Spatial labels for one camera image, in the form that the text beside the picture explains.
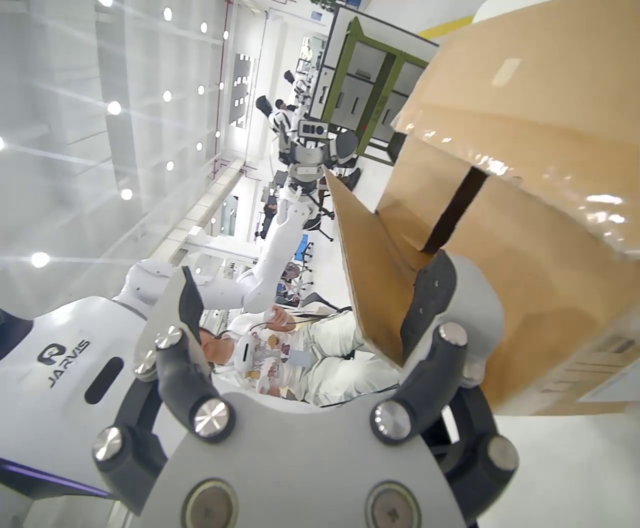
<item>ceiling panel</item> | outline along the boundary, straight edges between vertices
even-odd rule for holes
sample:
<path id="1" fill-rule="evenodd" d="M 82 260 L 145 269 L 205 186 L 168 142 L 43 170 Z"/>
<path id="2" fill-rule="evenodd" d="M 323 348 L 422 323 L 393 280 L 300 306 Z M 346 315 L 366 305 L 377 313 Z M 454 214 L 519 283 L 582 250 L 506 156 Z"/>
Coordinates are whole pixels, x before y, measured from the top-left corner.
<path id="1" fill-rule="evenodd" d="M 0 12 L 3 309 L 34 317 L 114 295 L 202 196 L 223 147 L 216 131 L 230 94 L 218 84 L 233 64 L 223 64 L 222 34 L 233 32 L 235 8 L 29 0 Z M 50 263 L 35 268 L 35 252 Z"/>

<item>cardboard flap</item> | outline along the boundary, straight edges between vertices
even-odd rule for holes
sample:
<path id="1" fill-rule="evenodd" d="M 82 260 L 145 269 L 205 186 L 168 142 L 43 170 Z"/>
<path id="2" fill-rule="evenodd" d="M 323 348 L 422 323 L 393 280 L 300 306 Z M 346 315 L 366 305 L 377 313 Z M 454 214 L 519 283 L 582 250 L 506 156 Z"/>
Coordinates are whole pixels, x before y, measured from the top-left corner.
<path id="1" fill-rule="evenodd" d="M 430 257 L 413 252 L 409 264 L 377 215 L 328 171 L 347 279 L 358 324 L 367 341 L 397 365 L 403 364 L 400 326 L 413 298 L 417 269 Z"/>

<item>black cable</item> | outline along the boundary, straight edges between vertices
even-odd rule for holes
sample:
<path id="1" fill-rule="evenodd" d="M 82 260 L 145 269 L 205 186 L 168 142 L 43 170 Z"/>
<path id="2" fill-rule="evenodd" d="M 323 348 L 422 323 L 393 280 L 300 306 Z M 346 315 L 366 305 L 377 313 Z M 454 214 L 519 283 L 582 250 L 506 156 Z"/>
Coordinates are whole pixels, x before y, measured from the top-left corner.
<path id="1" fill-rule="evenodd" d="M 304 321 L 300 321 L 299 323 L 294 323 L 296 326 L 298 326 L 301 323 L 314 323 L 316 321 L 322 321 L 323 319 L 329 319 L 331 317 L 334 317 L 338 314 L 341 314 L 342 312 L 336 312 L 334 314 L 329 314 L 328 316 L 315 316 L 313 318 L 309 318 L 309 319 L 305 319 Z M 261 323 L 257 323 L 255 325 L 253 325 L 251 328 L 249 328 L 249 330 L 247 330 L 247 332 L 251 332 L 254 328 L 258 327 L 258 326 L 262 326 L 263 324 L 270 324 L 269 321 L 263 321 Z"/>
<path id="2" fill-rule="evenodd" d="M 394 388 L 398 388 L 398 384 L 397 383 L 395 383 L 395 384 L 393 384 L 393 385 L 391 385 L 391 386 L 389 386 L 387 388 L 383 388 L 381 390 L 374 390 L 373 392 L 368 392 L 367 394 L 380 394 L 382 392 L 386 392 L 386 391 L 392 390 Z M 351 399 L 348 399 L 346 401 L 339 401 L 338 403 L 330 403 L 329 405 L 319 405 L 318 407 L 320 407 L 320 409 L 325 409 L 327 407 L 336 407 L 338 405 L 344 405 L 345 403 L 349 403 L 350 401 L 353 401 L 356 398 L 359 398 L 360 396 L 366 396 L 367 394 L 358 394 L 357 396 L 355 396 L 355 397 L 353 397 Z"/>

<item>white robot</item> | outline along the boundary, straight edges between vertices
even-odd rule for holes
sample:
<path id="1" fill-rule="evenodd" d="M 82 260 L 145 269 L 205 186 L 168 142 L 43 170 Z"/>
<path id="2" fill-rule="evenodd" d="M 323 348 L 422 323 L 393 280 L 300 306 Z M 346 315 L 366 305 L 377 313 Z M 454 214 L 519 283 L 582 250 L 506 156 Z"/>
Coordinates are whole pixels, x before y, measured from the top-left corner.
<path id="1" fill-rule="evenodd" d="M 321 159 L 285 153 L 297 163 L 265 250 L 236 281 L 144 260 L 112 300 L 34 321 L 1 313 L 3 511 L 15 493 L 81 494 L 121 500 L 146 527 L 462 528 L 493 503 L 518 456 L 476 386 L 504 314 L 465 259 L 441 252 L 420 272 L 394 390 L 327 409 L 211 381 L 203 308 L 269 310 L 311 210 L 294 175 L 313 181 L 311 164 L 335 163 L 348 143 L 339 136 Z M 456 444 L 443 439 L 447 404 Z"/>

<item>metal bolt head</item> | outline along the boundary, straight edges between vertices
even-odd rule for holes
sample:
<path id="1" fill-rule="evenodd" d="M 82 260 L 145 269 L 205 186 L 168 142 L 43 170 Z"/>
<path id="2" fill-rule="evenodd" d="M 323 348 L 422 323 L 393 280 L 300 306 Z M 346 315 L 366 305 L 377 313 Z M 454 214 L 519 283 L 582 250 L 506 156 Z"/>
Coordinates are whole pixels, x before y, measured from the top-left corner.
<path id="1" fill-rule="evenodd" d="M 367 499 L 369 528 L 417 528 L 420 509 L 415 497 L 403 485 L 386 482 L 378 485 Z"/>
<path id="2" fill-rule="evenodd" d="M 373 426 L 390 440 L 404 440 L 411 433 L 411 417 L 397 401 L 387 400 L 374 408 Z"/>
<path id="3" fill-rule="evenodd" d="M 202 438 L 219 435 L 229 424 L 229 406 L 218 398 L 203 403 L 193 417 L 193 430 Z"/>
<path id="4" fill-rule="evenodd" d="M 188 528 L 230 528 L 236 524 L 237 500 L 231 487 L 219 480 L 200 484 L 184 508 Z"/>
<path id="5" fill-rule="evenodd" d="M 444 323 L 438 327 L 438 333 L 447 343 L 455 346 L 467 344 L 467 331 L 458 323 Z"/>
<path id="6" fill-rule="evenodd" d="M 122 433 L 117 427 L 111 426 L 100 431 L 93 443 L 92 454 L 94 460 L 104 462 L 116 456 L 122 449 Z"/>
<path id="7" fill-rule="evenodd" d="M 133 373 L 134 374 L 148 374 L 156 368 L 156 355 L 155 350 L 149 350 L 144 357 L 133 358 Z"/>
<path id="8" fill-rule="evenodd" d="M 494 436 L 486 448 L 489 460 L 503 471 L 515 471 L 520 465 L 520 457 L 515 446 L 504 436 Z"/>
<path id="9" fill-rule="evenodd" d="M 159 333 L 156 339 L 156 347 L 158 350 L 166 350 L 178 344 L 182 338 L 182 328 L 171 325 L 166 332 Z"/>

